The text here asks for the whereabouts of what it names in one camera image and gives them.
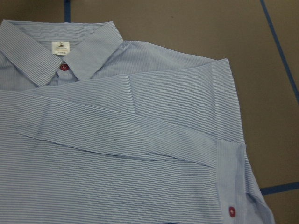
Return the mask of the blue striped button shirt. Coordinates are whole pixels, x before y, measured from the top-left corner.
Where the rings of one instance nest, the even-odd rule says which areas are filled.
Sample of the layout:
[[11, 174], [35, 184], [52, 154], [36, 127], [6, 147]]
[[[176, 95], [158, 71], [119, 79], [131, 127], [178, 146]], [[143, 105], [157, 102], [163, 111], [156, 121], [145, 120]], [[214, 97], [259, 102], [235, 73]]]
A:
[[3, 224], [273, 224], [227, 59], [113, 22], [0, 26]]

